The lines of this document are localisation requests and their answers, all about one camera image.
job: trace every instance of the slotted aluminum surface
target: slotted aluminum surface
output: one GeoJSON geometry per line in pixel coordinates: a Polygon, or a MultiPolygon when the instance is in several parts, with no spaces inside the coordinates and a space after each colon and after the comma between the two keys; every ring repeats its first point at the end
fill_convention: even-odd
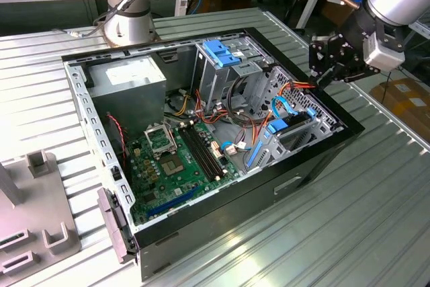
{"type": "Polygon", "coordinates": [[[409,27],[423,37],[426,37],[426,39],[430,40],[430,11],[422,15],[420,19],[409,25],[409,27]]]}
{"type": "MultiPolygon", "coordinates": [[[[301,69],[307,49],[258,9],[155,23],[163,39],[256,27],[301,69]]],[[[101,187],[59,56],[106,48],[46,32],[0,38],[2,161],[56,155],[82,250],[18,286],[139,286],[97,209],[101,187]]],[[[356,89],[327,89],[365,132],[318,180],[158,274],[147,286],[424,286],[430,279],[430,157],[356,89]]]]}

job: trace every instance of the cardboard box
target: cardboard box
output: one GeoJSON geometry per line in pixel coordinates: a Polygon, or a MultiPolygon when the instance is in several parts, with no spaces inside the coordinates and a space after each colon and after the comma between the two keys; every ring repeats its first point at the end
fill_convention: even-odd
{"type": "MultiPolygon", "coordinates": [[[[370,91],[379,102],[384,96],[385,82],[370,91]]],[[[388,82],[382,103],[427,142],[430,142],[430,93],[412,79],[388,82]]]]}
{"type": "Polygon", "coordinates": [[[326,2],[322,8],[321,13],[337,26],[342,25],[354,11],[354,9],[346,5],[342,6],[337,3],[329,2],[326,2]]]}

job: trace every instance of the green circuit board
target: green circuit board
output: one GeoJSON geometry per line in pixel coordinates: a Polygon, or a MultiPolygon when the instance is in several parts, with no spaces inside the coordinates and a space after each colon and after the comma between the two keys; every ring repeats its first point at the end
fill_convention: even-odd
{"type": "MultiPolygon", "coordinates": [[[[206,142],[215,141],[205,124],[199,123],[193,127],[203,141],[206,139],[206,142]]],[[[224,162],[225,165],[217,160],[216,162],[226,173],[220,180],[210,181],[181,138],[179,130],[176,128],[171,131],[177,145],[177,152],[174,155],[168,153],[159,160],[155,159],[145,136],[127,144],[128,151],[131,153],[130,186],[136,198],[131,213],[136,225],[143,224],[154,216],[166,213],[170,208],[176,208],[239,176],[230,160],[227,159],[227,163],[224,162]],[[162,212],[151,213],[159,206],[164,207],[167,203],[180,199],[182,199],[180,203],[175,202],[175,205],[162,212]]],[[[155,135],[150,137],[153,146],[164,146],[167,139],[159,131],[155,135]]]]}

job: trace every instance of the blue clip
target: blue clip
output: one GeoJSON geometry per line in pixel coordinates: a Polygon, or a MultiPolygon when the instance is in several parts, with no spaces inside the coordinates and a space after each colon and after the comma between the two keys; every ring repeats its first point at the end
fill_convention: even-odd
{"type": "Polygon", "coordinates": [[[316,117],[316,115],[317,115],[316,111],[315,111],[313,108],[308,108],[308,109],[306,110],[306,112],[308,113],[308,115],[309,115],[312,119],[314,119],[314,118],[316,117]]]}
{"type": "Polygon", "coordinates": [[[251,166],[251,164],[253,163],[255,157],[257,156],[257,153],[260,151],[261,146],[263,146],[263,143],[261,141],[258,142],[257,146],[255,147],[253,154],[251,155],[251,157],[249,157],[247,166],[251,166]]]}
{"type": "Polygon", "coordinates": [[[274,120],[267,125],[267,129],[272,134],[275,134],[276,132],[279,132],[279,131],[286,129],[286,128],[288,128],[288,125],[282,119],[274,120]]]}
{"type": "Polygon", "coordinates": [[[241,60],[230,53],[228,47],[219,40],[203,42],[203,48],[218,63],[220,67],[229,67],[241,63],[241,60]]]}

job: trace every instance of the sticker label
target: sticker label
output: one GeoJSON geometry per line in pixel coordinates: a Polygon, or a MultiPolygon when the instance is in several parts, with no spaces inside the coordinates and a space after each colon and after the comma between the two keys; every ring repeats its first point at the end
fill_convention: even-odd
{"type": "Polygon", "coordinates": [[[112,85],[118,85],[143,80],[148,77],[147,73],[153,69],[152,65],[147,60],[144,60],[122,67],[112,67],[106,71],[106,75],[112,85]]]}
{"type": "Polygon", "coordinates": [[[237,52],[231,53],[233,56],[238,57],[238,56],[244,56],[244,54],[238,50],[237,52]]]}
{"type": "Polygon", "coordinates": [[[419,97],[411,97],[410,100],[413,104],[415,104],[417,107],[425,107],[427,104],[423,100],[421,100],[419,97]]]}
{"type": "Polygon", "coordinates": [[[411,90],[411,89],[408,88],[408,86],[406,84],[396,84],[396,88],[400,92],[409,92],[411,90]]]}

